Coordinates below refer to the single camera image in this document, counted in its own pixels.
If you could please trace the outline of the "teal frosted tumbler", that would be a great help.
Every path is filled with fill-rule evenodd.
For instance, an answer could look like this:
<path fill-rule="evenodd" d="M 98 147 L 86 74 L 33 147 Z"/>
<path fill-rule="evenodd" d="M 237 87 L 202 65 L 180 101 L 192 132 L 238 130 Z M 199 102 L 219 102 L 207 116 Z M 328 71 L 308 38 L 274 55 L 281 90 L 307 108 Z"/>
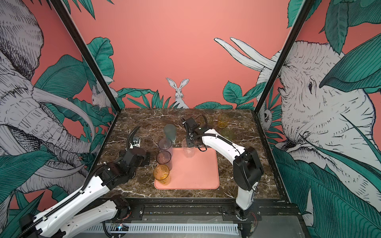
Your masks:
<path fill-rule="evenodd" d="M 164 133 L 168 139 L 170 139 L 173 143 L 176 141 L 177 131 L 176 127 L 173 124 L 167 124 L 164 127 Z"/>

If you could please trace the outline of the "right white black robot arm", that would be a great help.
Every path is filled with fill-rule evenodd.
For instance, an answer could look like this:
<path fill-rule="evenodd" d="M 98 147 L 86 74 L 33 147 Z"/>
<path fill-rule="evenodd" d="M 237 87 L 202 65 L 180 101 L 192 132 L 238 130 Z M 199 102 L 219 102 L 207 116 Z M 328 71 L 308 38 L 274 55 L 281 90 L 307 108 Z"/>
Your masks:
<path fill-rule="evenodd" d="M 192 117 L 181 120 L 186 130 L 188 146 L 212 148 L 231 163 L 233 179 L 238 186 L 235 216 L 241 221 L 252 218 L 254 196 L 258 192 L 258 184 L 264 174 L 257 151 L 251 146 L 243 147 L 235 144 L 208 124 L 201 126 Z"/>

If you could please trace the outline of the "amber yellow tumbler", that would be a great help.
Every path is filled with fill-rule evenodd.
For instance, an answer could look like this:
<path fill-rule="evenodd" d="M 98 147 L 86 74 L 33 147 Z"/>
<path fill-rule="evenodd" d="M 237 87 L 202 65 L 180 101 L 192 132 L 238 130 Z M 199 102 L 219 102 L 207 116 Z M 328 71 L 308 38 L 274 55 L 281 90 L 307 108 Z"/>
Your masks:
<path fill-rule="evenodd" d="M 170 183 L 170 169 L 167 165 L 158 165 L 153 171 L 154 178 L 162 185 Z"/>

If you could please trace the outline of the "dark smoky tumbler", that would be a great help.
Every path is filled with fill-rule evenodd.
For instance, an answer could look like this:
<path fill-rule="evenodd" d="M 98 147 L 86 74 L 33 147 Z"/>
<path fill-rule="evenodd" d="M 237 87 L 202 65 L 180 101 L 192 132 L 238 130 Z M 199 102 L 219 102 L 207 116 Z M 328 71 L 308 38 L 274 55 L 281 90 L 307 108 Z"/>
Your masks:
<path fill-rule="evenodd" d="M 156 155 L 156 161 L 159 165 L 166 165 L 169 170 L 172 169 L 172 155 L 168 151 L 160 151 Z"/>

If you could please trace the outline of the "blue-grey clear tumbler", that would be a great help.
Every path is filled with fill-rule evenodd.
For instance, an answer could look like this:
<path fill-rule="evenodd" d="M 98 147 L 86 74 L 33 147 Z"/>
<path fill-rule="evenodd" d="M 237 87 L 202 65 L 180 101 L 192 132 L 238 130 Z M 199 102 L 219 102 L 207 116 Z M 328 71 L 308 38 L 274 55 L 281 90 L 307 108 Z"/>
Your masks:
<path fill-rule="evenodd" d="M 160 151 L 167 151 L 173 155 L 173 143 L 168 138 L 163 138 L 158 143 L 158 148 Z"/>

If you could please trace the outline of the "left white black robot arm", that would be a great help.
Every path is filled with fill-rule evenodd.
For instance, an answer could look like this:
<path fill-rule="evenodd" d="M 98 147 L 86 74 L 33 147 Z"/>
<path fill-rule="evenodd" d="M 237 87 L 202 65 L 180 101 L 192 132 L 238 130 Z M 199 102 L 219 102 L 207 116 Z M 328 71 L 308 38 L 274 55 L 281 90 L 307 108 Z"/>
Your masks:
<path fill-rule="evenodd" d="M 139 147 L 120 152 L 120 157 L 104 163 L 85 180 L 84 185 L 58 204 L 37 215 L 26 214 L 20 220 L 19 238 L 69 238 L 107 220 L 131 217 L 130 204 L 114 195 L 103 204 L 83 212 L 90 203 L 125 184 L 136 176 L 137 169 L 150 164 L 151 154 Z"/>

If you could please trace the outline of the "pink plastic tray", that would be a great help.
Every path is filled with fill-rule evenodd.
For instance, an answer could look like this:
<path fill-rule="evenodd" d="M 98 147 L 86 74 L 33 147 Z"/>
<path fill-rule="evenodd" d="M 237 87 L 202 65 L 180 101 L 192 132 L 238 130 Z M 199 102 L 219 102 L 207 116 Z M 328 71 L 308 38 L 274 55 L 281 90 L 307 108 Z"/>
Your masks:
<path fill-rule="evenodd" d="M 170 182 L 163 185 L 156 180 L 156 189 L 213 190 L 219 187 L 217 155 L 214 149 L 208 148 L 205 152 L 195 150 L 194 156 L 188 158 L 182 148 L 174 148 L 173 155 Z"/>

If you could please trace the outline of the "clear colourless tumbler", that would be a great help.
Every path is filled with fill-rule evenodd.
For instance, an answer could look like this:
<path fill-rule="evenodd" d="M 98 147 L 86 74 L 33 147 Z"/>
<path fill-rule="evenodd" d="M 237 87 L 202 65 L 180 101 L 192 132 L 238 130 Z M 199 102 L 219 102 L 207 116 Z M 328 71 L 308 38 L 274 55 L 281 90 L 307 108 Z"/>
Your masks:
<path fill-rule="evenodd" d="M 186 139 L 182 140 L 182 148 L 187 158 L 192 158 L 195 155 L 195 147 L 189 144 Z"/>

